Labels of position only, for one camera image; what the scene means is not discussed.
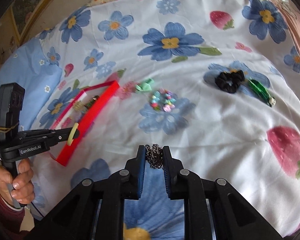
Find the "left hand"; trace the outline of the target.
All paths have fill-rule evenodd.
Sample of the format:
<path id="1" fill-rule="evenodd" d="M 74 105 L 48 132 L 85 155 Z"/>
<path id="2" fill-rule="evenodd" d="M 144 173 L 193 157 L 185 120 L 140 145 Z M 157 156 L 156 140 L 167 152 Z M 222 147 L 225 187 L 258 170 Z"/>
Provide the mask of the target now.
<path id="1" fill-rule="evenodd" d="M 29 158 L 19 163 L 18 170 L 19 174 L 13 179 L 10 172 L 0 165 L 0 195 L 11 206 L 14 206 L 13 199 L 27 205 L 35 198 L 34 185 L 31 181 L 33 170 Z"/>

